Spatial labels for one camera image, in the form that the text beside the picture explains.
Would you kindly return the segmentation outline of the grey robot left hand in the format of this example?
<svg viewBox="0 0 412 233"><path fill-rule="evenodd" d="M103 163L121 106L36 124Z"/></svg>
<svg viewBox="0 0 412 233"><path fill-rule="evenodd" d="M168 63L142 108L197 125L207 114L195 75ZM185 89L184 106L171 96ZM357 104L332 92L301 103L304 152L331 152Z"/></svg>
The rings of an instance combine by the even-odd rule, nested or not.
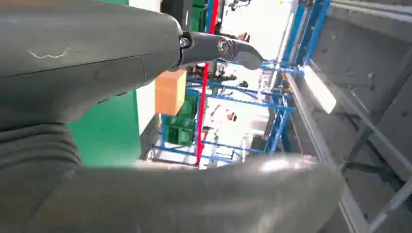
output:
<svg viewBox="0 0 412 233"><path fill-rule="evenodd" d="M215 59L257 69L248 43L172 16L92 0L0 3L3 233L316 233L344 181L311 156L205 170L85 167L68 124L167 70Z"/></svg>

